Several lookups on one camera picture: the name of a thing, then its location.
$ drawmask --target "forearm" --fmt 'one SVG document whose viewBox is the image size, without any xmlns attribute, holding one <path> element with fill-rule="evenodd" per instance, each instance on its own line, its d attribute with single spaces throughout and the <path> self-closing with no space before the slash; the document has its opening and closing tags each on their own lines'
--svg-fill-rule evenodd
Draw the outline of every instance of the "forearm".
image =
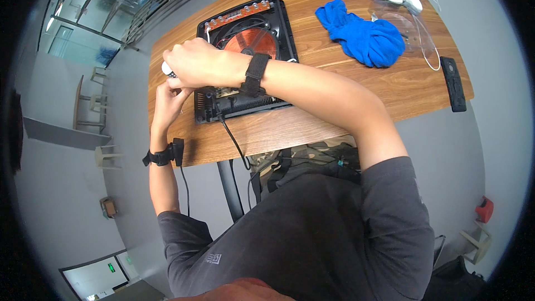
<svg viewBox="0 0 535 301">
<path fill-rule="evenodd" d="M 251 57 L 228 54 L 229 84 L 239 87 Z M 405 146 L 382 101 L 347 77 L 302 64 L 270 60 L 261 81 L 266 93 L 281 98 L 323 121 L 349 131 L 358 145 L 361 167 L 407 156 Z"/>
<path fill-rule="evenodd" d="M 165 150 L 167 144 L 167 130 L 153 129 L 151 131 L 151 153 Z M 150 163 L 149 188 L 156 215 L 166 211 L 180 212 L 177 179 L 174 176 L 171 162 L 164 166 Z"/>
</svg>

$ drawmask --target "clear plastic bag of parts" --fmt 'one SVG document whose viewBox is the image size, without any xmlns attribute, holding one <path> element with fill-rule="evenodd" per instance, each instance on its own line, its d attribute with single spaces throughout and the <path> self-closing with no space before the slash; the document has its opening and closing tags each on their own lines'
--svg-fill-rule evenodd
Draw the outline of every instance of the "clear plastic bag of parts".
<svg viewBox="0 0 535 301">
<path fill-rule="evenodd" d="M 433 39 L 422 16 L 412 15 L 405 6 L 385 0 L 373 0 L 368 12 L 371 21 L 383 19 L 398 28 L 405 40 L 404 56 L 428 59 L 436 56 Z"/>
</svg>

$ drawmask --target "shirt logo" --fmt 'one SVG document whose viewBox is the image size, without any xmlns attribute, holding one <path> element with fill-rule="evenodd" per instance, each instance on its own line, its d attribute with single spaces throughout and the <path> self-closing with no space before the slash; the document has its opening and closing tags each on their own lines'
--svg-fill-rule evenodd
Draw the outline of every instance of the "shirt logo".
<svg viewBox="0 0 535 301">
<path fill-rule="evenodd" d="M 206 259 L 204 259 L 205 262 L 208 264 L 217 264 L 219 265 L 219 260 L 221 259 L 221 254 L 213 254 L 210 253 L 206 255 Z"/>
</svg>

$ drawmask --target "black wrist strap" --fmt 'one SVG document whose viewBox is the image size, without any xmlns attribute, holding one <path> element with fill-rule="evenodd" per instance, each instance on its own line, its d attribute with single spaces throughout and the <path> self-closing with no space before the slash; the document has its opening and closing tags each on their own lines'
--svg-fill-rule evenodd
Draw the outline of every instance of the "black wrist strap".
<svg viewBox="0 0 535 301">
<path fill-rule="evenodd" d="M 241 84 L 240 90 L 249 97 L 263 97 L 266 90 L 260 87 L 260 80 L 264 76 L 267 62 L 271 56 L 268 54 L 256 53 L 252 56 L 249 67 L 245 72 L 245 83 Z"/>
<path fill-rule="evenodd" d="M 169 143 L 164 151 L 159 151 L 154 154 L 147 152 L 143 158 L 143 164 L 148 166 L 150 162 L 156 163 L 157 166 L 164 166 L 169 164 L 169 161 L 174 160 L 177 166 L 182 165 L 182 158 L 184 156 L 184 139 L 174 138 L 172 143 Z"/>
</svg>

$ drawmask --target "red wire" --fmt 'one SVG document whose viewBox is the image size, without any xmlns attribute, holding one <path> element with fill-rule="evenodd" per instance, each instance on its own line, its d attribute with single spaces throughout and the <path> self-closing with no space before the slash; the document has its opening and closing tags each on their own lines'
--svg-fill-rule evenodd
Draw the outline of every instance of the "red wire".
<svg viewBox="0 0 535 301">
<path fill-rule="evenodd" d="M 217 48 L 217 46 L 219 46 L 219 44 L 220 44 L 221 42 L 223 42 L 223 41 L 227 41 L 227 40 L 230 40 L 230 39 L 221 39 L 221 40 L 219 40 L 219 42 L 216 44 L 216 48 Z"/>
</svg>

